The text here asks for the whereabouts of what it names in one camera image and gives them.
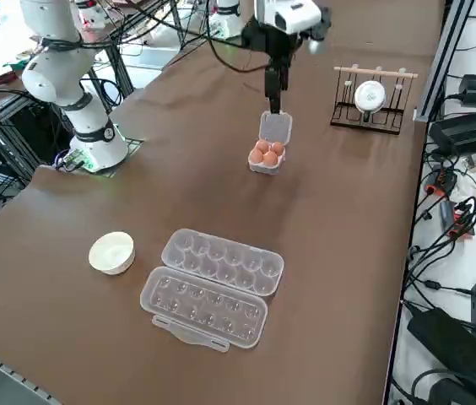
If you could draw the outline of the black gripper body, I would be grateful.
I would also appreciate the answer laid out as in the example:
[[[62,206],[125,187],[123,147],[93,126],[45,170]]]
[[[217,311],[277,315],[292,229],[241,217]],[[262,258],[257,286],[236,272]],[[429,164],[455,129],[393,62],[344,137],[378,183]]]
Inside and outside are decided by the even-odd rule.
[[[247,50],[268,56],[268,63],[264,68],[289,68],[302,39],[298,34],[288,35],[271,25],[250,19],[241,31],[241,44]]]

